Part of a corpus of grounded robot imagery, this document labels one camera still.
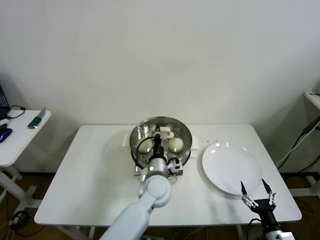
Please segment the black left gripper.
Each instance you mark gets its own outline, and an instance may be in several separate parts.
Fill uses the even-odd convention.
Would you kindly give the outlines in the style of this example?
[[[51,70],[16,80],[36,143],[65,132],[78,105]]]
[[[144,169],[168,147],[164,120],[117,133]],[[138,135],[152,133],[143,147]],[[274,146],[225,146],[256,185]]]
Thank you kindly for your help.
[[[153,138],[152,158],[164,158],[164,148],[162,146],[161,127],[155,127],[155,136]]]

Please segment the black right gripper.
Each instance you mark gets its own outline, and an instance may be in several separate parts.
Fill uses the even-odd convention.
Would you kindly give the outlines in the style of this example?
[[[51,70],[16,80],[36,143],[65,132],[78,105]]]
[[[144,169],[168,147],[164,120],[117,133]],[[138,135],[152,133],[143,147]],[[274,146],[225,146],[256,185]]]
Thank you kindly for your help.
[[[257,199],[251,200],[246,188],[241,181],[241,193],[242,197],[241,200],[244,204],[252,208],[252,211],[259,215],[262,226],[265,229],[276,229],[278,227],[278,222],[274,216],[274,209],[276,208],[275,196],[276,193],[273,193],[271,187],[267,184],[267,182],[262,178],[263,186],[268,194],[268,199]]]

